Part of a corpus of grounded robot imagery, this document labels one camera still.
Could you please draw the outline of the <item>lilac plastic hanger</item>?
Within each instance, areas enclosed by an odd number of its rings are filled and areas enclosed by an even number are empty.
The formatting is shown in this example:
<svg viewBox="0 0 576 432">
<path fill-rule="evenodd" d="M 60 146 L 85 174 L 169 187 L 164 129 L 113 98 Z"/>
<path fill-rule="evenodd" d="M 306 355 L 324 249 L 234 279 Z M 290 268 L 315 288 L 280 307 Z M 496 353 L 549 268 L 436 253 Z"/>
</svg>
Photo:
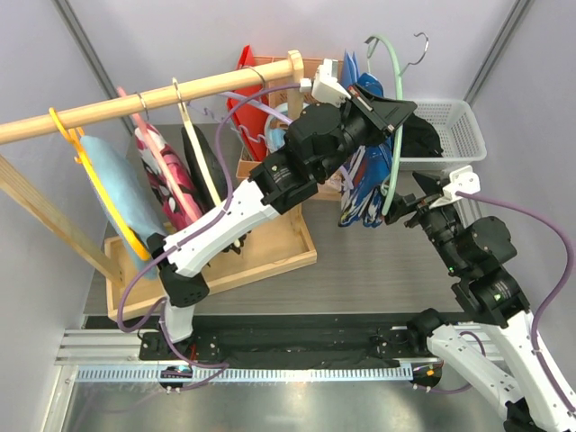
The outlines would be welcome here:
<svg viewBox="0 0 576 432">
<path fill-rule="evenodd" d="M 188 102 L 187 108 L 193 110 L 214 122 L 224 122 L 224 113 L 230 113 L 233 108 L 239 106 L 257 91 L 264 90 L 263 85 L 256 85 L 232 92 L 218 94 L 226 99 L 226 112 L 219 113 L 205 106 L 200 110 L 200 106 Z M 275 91 L 271 94 L 260 95 L 247 104 L 242 105 L 226 121 L 240 139 L 244 147 L 244 158 L 254 163 L 259 163 L 271 151 L 276 151 L 284 144 L 284 133 L 288 119 L 288 107 L 286 91 Z M 340 167 L 337 173 L 327 181 L 327 188 L 336 190 L 349 189 L 352 184 L 352 177 L 347 169 Z"/>
</svg>

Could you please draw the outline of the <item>blue patterned garment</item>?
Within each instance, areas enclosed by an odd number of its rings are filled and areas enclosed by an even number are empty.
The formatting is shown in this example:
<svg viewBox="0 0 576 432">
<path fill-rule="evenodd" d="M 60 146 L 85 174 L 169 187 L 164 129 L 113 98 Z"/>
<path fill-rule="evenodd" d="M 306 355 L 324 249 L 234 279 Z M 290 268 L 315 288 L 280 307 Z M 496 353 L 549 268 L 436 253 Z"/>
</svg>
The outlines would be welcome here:
<svg viewBox="0 0 576 432">
<path fill-rule="evenodd" d="M 356 222 L 361 222 L 366 228 L 383 224 L 381 185 L 391 174 L 392 143 L 393 138 L 388 138 L 377 147 L 361 146 L 345 163 L 352 187 L 346 186 L 341 193 L 340 228 Z"/>
</svg>

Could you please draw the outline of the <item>black trousers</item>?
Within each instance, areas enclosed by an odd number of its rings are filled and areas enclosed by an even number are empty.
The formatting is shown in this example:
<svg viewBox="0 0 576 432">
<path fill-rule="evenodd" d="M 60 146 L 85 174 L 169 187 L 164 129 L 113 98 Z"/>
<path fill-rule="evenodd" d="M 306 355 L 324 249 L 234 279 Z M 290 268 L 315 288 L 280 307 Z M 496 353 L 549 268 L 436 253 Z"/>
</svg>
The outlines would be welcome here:
<svg viewBox="0 0 576 432">
<path fill-rule="evenodd" d="M 412 114 L 403 124 L 400 155 L 403 158 L 441 158 L 444 150 L 434 126 Z"/>
</svg>

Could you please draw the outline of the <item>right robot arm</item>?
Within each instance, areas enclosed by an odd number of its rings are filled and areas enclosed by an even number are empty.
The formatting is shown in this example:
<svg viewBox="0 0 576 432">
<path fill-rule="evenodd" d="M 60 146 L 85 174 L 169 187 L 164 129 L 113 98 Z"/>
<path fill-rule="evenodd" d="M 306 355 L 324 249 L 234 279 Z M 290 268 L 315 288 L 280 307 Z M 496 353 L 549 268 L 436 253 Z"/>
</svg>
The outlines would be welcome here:
<svg viewBox="0 0 576 432">
<path fill-rule="evenodd" d="M 386 224 L 406 217 L 406 227 L 420 226 L 456 278 L 452 290 L 473 324 L 497 348 L 502 370 L 470 346 L 455 325 L 434 310 L 422 311 L 408 323 L 408 350 L 429 353 L 454 368 L 499 414 L 507 431 L 573 431 L 575 392 L 555 363 L 516 279 L 504 265 L 517 254 L 505 223 L 482 217 L 464 226 L 455 208 L 463 198 L 479 200 L 480 178 L 470 166 L 445 177 L 415 173 L 420 198 L 383 187 L 391 208 Z"/>
</svg>

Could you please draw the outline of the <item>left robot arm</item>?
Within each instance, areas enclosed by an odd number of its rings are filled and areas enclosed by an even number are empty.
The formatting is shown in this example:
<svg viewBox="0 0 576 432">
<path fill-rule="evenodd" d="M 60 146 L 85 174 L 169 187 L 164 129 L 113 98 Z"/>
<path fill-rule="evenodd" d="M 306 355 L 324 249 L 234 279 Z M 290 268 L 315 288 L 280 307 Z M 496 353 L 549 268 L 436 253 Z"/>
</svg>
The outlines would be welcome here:
<svg viewBox="0 0 576 432">
<path fill-rule="evenodd" d="M 155 263 L 166 292 L 159 347 L 169 358 L 190 352 L 197 303 L 210 292 L 203 268 L 234 240 L 311 198 L 361 146 L 377 146 L 416 110 L 412 101 L 348 88 L 338 104 L 305 107 L 284 134 L 284 144 L 251 170 L 248 178 L 187 229 L 152 236 Z"/>
</svg>

